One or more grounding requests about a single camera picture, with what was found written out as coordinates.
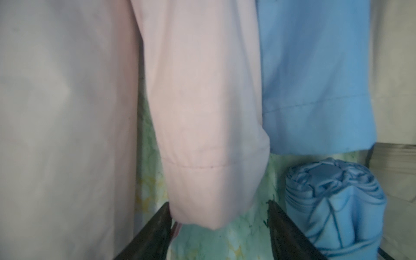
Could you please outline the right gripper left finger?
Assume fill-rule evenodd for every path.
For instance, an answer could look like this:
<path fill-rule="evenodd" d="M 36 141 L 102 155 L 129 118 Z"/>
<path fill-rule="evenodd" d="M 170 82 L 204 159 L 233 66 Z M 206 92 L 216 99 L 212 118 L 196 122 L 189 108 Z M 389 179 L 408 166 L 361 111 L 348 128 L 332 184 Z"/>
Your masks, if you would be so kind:
<path fill-rule="evenodd" d="M 166 260 L 172 217 L 166 202 L 115 260 Z"/>

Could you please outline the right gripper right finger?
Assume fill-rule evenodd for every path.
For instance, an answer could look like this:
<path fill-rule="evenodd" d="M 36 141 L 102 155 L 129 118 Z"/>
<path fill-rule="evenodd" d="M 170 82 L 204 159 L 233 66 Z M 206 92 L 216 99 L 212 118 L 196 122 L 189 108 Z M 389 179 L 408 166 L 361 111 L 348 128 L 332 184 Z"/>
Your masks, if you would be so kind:
<path fill-rule="evenodd" d="M 274 200 L 267 201 L 274 260 L 327 260 Z"/>

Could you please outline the blue umbrella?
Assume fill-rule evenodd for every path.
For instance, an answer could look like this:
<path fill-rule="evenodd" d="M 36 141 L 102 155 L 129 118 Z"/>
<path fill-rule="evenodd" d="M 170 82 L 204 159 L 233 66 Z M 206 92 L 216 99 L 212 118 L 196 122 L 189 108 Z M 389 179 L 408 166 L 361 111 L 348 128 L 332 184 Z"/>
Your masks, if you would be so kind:
<path fill-rule="evenodd" d="M 286 174 L 287 215 L 330 260 L 375 260 L 387 198 L 361 164 L 328 158 Z"/>

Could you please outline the blue umbrella sleeve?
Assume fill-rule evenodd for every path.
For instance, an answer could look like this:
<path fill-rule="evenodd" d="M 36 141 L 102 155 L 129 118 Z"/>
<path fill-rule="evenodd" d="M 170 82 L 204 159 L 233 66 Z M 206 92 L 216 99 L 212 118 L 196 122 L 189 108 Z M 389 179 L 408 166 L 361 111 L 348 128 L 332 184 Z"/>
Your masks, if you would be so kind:
<path fill-rule="evenodd" d="M 371 3 L 257 1 L 263 128 L 273 154 L 367 150 Z"/>

